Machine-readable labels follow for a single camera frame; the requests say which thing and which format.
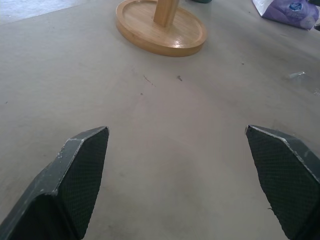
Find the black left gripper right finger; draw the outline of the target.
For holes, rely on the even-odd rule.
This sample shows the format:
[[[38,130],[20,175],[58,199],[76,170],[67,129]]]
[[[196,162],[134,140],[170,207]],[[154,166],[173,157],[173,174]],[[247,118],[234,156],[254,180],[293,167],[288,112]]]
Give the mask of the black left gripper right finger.
[[[320,158],[300,139],[257,125],[245,130],[260,186],[289,240],[320,240]]]

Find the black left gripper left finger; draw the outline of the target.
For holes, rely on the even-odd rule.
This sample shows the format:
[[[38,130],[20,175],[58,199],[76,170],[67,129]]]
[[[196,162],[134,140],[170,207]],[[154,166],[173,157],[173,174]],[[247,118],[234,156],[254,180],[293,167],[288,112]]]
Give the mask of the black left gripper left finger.
[[[83,240],[104,170],[109,128],[69,138],[0,224],[0,240]]]

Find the round wooden stand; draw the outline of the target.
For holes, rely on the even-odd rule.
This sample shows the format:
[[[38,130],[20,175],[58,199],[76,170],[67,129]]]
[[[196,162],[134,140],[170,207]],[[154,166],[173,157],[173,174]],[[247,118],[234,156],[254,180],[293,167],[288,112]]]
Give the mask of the round wooden stand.
[[[124,0],[116,8],[116,27],[137,47],[169,57],[194,55],[207,39],[204,24],[179,0]]]

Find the small clear plastic scrap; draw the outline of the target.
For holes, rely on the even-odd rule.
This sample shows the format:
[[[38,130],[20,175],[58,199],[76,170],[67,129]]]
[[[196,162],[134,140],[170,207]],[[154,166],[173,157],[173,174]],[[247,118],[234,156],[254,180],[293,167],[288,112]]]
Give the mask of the small clear plastic scrap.
[[[291,73],[288,75],[288,78],[293,80],[293,79],[303,79],[305,77],[306,73],[304,71],[300,71],[300,72],[295,72],[295,73]]]

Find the purple and white plastic bag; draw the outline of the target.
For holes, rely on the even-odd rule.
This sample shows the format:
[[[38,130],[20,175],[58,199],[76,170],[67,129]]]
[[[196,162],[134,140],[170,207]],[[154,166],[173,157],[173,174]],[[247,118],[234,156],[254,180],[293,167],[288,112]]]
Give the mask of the purple and white plastic bag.
[[[309,0],[252,0],[262,18],[311,30],[320,17],[317,6]]]

